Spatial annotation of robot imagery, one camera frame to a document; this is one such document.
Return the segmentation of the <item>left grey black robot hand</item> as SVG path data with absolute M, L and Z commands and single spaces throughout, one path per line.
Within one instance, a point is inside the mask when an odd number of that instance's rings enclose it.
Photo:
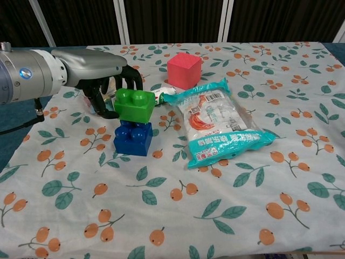
M 111 77 L 115 79 L 117 90 L 122 88 L 124 81 L 130 90 L 143 89 L 139 71 L 129 66 L 122 56 L 90 49 L 55 49 L 51 54 L 66 67 L 66 86 L 82 90 L 97 115 L 104 119 L 117 119 L 120 116 L 106 108 L 102 97 L 108 91 Z

